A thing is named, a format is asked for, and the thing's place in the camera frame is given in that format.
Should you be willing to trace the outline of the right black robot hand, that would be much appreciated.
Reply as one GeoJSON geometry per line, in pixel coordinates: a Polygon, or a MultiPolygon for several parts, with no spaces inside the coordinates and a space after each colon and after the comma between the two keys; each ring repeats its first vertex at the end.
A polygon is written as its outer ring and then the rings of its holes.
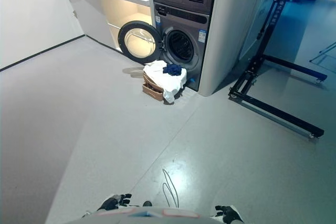
{"type": "Polygon", "coordinates": [[[234,206],[215,206],[216,215],[213,217],[215,220],[231,224],[231,223],[244,223],[241,215],[234,206]]]}

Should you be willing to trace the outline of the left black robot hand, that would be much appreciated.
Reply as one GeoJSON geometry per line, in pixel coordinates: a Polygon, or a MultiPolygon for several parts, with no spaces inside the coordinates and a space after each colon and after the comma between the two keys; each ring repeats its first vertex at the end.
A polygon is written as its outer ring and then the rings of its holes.
{"type": "Polygon", "coordinates": [[[115,210],[119,207],[127,207],[130,203],[131,194],[121,194],[109,196],[99,207],[99,210],[115,210]]]}

